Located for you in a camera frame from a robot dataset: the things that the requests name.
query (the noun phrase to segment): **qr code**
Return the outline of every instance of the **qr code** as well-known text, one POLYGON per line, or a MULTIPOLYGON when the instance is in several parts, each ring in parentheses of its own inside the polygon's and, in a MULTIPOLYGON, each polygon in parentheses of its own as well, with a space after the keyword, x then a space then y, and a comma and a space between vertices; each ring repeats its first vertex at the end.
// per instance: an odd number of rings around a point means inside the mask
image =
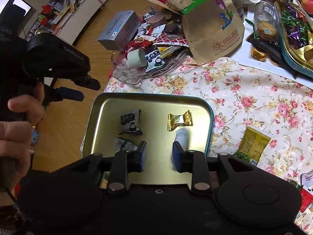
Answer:
POLYGON ((258 164, 258 162, 253 159, 251 159, 249 163, 252 164, 253 166, 256 166, 258 164))

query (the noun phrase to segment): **green stripe on bag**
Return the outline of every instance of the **green stripe on bag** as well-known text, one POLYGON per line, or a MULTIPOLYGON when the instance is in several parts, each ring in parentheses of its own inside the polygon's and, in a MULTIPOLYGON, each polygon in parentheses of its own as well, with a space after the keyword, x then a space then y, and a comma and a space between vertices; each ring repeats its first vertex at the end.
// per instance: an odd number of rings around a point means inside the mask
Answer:
POLYGON ((194 3, 192 3, 191 5, 188 5, 186 8, 183 8, 182 10, 180 10, 181 14, 187 14, 190 11, 192 11, 193 9, 195 9, 196 7, 198 7, 200 4, 203 4, 204 2, 206 2, 207 0, 196 0, 194 3))

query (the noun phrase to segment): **television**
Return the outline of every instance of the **television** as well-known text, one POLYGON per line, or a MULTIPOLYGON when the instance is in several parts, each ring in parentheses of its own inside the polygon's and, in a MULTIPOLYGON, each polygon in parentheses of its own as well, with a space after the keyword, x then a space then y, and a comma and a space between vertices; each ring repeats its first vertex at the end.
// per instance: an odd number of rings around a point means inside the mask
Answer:
MULTIPOLYGON (((4 9, 5 5, 7 4, 9 0, 0 0, 0 13, 2 12, 2 10, 4 9)), ((13 2, 13 4, 23 8, 25 10, 25 15, 30 11, 30 9, 32 8, 27 2, 25 2, 24 0, 15 0, 13 2)))

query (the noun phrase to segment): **brown paper bag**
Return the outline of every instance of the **brown paper bag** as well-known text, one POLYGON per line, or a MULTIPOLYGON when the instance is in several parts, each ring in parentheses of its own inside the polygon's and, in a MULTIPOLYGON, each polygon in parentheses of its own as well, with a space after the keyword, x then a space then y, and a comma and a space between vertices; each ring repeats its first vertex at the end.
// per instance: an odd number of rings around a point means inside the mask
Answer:
POLYGON ((183 15, 183 29, 198 64, 233 51, 245 27, 231 0, 149 0, 183 15))

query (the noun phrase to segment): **human hand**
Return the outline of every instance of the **human hand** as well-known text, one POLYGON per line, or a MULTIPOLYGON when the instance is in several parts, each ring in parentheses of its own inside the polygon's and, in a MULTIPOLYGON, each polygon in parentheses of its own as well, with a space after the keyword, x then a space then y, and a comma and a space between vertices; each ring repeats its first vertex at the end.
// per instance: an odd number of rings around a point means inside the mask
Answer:
POLYGON ((34 90, 34 97, 22 95, 11 98, 7 106, 13 112, 26 112, 27 121, 3 122, 0 121, 0 157, 15 159, 16 174, 10 189, 26 175, 29 166, 29 146, 36 125, 44 115, 41 105, 44 99, 44 87, 38 83, 34 90))

